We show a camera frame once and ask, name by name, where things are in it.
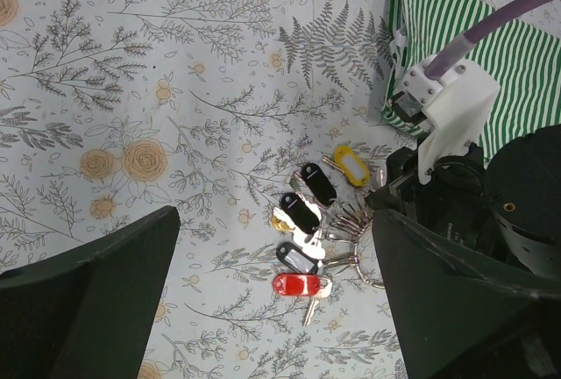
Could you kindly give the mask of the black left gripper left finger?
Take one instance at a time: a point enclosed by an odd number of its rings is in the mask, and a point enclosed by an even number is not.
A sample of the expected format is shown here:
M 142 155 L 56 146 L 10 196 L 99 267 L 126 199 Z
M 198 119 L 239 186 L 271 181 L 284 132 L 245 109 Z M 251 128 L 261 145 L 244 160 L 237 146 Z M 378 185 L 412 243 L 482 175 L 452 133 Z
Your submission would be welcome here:
M 1 275 L 3 378 L 134 378 L 174 254 L 173 206 Z

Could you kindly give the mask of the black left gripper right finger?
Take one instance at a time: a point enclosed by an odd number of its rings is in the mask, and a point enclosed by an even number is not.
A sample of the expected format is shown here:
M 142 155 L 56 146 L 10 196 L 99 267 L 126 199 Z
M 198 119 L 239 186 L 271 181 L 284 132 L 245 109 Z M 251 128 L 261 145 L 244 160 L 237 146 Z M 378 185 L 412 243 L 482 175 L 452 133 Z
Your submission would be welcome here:
M 411 378 L 558 378 L 560 284 L 392 210 L 373 244 Z

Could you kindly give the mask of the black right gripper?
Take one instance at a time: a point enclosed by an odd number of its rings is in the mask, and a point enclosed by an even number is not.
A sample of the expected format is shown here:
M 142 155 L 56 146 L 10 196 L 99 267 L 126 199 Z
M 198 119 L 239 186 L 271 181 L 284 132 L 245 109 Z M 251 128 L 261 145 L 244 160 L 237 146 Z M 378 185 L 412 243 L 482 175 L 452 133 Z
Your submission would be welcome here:
M 482 148 L 441 158 L 426 184 L 418 179 L 417 160 L 418 152 L 407 147 L 390 154 L 385 184 L 367 195 L 366 205 L 398 211 L 449 241 L 506 261 L 508 247 L 484 196 Z

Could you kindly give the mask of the large silver keyring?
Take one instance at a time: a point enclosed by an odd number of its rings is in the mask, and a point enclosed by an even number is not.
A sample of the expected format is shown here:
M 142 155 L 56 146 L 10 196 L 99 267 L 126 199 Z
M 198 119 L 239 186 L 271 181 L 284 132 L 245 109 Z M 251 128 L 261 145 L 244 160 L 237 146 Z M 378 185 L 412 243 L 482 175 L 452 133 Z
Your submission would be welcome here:
M 360 259 L 360 252 L 359 252 L 359 243 L 356 242 L 352 247 L 352 257 L 351 257 L 350 266 L 355 269 L 359 279 L 365 285 L 368 285 L 368 286 L 373 287 L 373 288 L 378 289 L 378 290 L 385 289 L 384 282 L 382 280 L 376 280 L 376 279 L 370 278 L 366 274 L 366 272 L 362 269 L 360 263 L 361 263 L 361 259 Z

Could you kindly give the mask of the yellow key tag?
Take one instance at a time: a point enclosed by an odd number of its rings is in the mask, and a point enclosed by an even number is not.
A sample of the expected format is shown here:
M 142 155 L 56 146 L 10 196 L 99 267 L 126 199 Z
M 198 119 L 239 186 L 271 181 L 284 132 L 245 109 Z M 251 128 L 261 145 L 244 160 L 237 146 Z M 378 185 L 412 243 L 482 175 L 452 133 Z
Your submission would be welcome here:
M 333 161 L 343 170 L 351 185 L 361 188 L 370 182 L 369 169 L 350 147 L 337 147 L 333 153 Z

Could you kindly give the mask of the red key tag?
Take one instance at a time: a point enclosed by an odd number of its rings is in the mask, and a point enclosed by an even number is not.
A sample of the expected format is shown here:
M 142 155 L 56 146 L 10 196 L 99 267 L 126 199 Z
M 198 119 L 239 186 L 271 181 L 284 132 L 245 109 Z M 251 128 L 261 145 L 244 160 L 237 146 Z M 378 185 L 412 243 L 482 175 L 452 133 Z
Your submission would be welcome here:
M 272 287 L 282 297 L 313 297 L 322 288 L 322 280 L 317 275 L 283 273 L 273 279 Z

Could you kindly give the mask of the black key tag clear window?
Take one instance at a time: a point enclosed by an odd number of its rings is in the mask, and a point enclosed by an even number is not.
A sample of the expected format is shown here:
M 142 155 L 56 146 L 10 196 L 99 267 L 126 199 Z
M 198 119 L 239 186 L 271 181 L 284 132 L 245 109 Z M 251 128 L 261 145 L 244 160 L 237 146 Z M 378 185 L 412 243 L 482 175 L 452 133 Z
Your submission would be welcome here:
M 276 247 L 276 257 L 295 273 L 315 275 L 319 270 L 319 260 L 307 256 L 299 247 L 288 241 L 281 242 Z

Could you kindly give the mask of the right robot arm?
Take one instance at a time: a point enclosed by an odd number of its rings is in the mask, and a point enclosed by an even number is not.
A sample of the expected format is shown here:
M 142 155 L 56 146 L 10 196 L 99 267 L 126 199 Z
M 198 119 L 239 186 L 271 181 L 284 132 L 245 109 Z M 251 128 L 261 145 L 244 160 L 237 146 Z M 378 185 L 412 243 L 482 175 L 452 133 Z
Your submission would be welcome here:
M 367 195 L 372 210 L 394 210 L 495 260 L 560 277 L 560 127 L 510 140 L 490 160 L 481 147 L 445 156 L 421 183 L 418 153 L 403 147 L 386 161 L 387 181 Z

